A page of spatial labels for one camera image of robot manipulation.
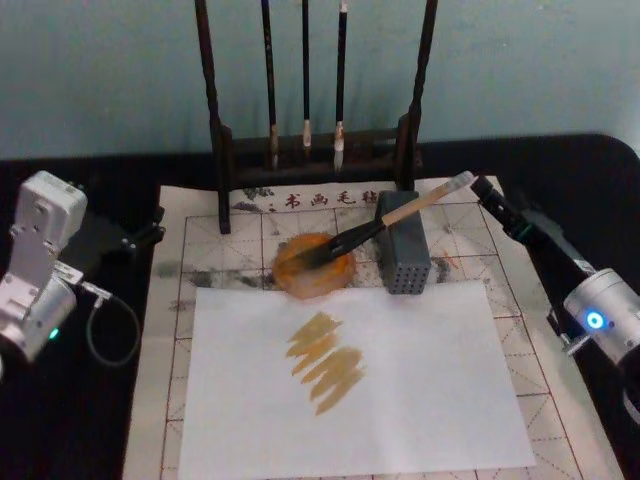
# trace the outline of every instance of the calligraphy practice mat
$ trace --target calligraphy practice mat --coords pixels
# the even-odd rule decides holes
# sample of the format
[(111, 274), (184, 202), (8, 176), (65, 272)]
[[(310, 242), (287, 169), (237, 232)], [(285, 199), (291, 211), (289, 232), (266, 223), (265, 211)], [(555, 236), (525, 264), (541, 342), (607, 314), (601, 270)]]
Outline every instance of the calligraphy practice mat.
[[(444, 181), (417, 180), (416, 190), (425, 194)], [(369, 221), (379, 193), (394, 188), (375, 182), (234, 190), (231, 234), (221, 235), (215, 192), (163, 187), (166, 234), (154, 251), (125, 480), (178, 478), (196, 289), (275, 290), (271, 265), (289, 238)], [(347, 480), (622, 480), (580, 372), (547, 323), (549, 300), (526, 250), (476, 202), (465, 188), (421, 212), (432, 260), (427, 283), (484, 285), (536, 465)], [(373, 243), (355, 255), (349, 287), (382, 286)]]

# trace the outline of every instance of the blue led light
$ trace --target blue led light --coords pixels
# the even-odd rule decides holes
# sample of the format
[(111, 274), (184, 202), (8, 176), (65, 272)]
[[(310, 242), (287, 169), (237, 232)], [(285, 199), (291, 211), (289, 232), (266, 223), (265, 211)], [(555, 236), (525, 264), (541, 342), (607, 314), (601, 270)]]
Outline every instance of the blue led light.
[(598, 312), (589, 312), (587, 314), (587, 324), (594, 330), (604, 327), (604, 317)]

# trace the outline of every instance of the cable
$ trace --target cable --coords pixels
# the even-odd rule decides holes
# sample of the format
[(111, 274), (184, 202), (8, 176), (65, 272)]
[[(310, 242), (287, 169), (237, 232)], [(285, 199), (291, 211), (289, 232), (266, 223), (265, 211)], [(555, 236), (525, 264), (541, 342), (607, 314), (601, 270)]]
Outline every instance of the cable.
[(102, 297), (98, 297), (98, 299), (96, 300), (96, 303), (93, 306), (93, 310), (91, 310), (91, 314), (89, 315), (89, 320), (87, 321), (87, 330), (86, 330), (87, 345), (89, 346), (89, 351), (99, 363), (101, 363), (105, 367), (118, 368), (126, 365), (136, 354), (136, 352), (138, 351), (138, 347), (140, 346), (142, 332), (140, 331), (140, 320), (138, 319), (138, 315), (136, 315), (136, 312), (134, 312), (129, 305), (127, 305), (123, 300), (116, 297), (115, 295), (111, 295), (109, 299), (113, 300), (115, 303), (120, 305), (129, 314), (129, 316), (131, 317), (131, 320), (133, 320), (135, 330), (136, 330), (136, 339), (134, 341), (133, 347), (131, 347), (131, 350), (129, 351), (129, 353), (127, 353), (120, 360), (109, 360), (105, 358), (101, 353), (99, 353), (98, 350), (96, 349), (96, 346), (93, 343), (93, 336), (92, 336), (93, 323), (96, 318), (96, 313), (102, 306), (102, 303), (103, 303)]

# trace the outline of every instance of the hanging brush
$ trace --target hanging brush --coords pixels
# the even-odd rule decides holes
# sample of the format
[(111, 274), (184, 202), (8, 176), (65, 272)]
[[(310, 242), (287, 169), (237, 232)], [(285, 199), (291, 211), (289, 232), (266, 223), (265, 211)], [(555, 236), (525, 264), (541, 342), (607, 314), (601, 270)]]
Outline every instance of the hanging brush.
[(262, 3), (262, 30), (264, 32), (264, 54), (267, 62), (267, 96), (269, 98), (269, 153), (271, 166), (278, 168), (278, 124), (276, 123), (276, 86), (273, 74), (273, 48), (271, 45), (271, 18), (269, 0)]
[(333, 143), (333, 165), (342, 169), (344, 158), (344, 64), (347, 50), (347, 0), (340, 0), (338, 17), (338, 82), (336, 88), (336, 136)]
[(302, 72), (304, 89), (304, 129), (302, 145), (308, 157), (311, 152), (311, 117), (309, 114), (309, 0), (302, 0)]

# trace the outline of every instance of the brush with wooden handle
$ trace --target brush with wooden handle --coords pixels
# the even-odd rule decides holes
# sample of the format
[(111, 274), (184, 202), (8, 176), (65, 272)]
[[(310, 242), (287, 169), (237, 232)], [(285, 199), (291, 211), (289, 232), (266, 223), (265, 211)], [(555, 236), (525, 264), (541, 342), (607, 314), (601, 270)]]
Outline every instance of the brush with wooden handle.
[(301, 272), (320, 268), (336, 258), (345, 255), (356, 247), (409, 215), (433, 205), (442, 197), (469, 185), (474, 179), (471, 172), (463, 172), (446, 183), (434, 188), (422, 197), (418, 197), (399, 208), (368, 223), (342, 232), (331, 240), (295, 255), (279, 266), (279, 272), (286, 275), (298, 275)]

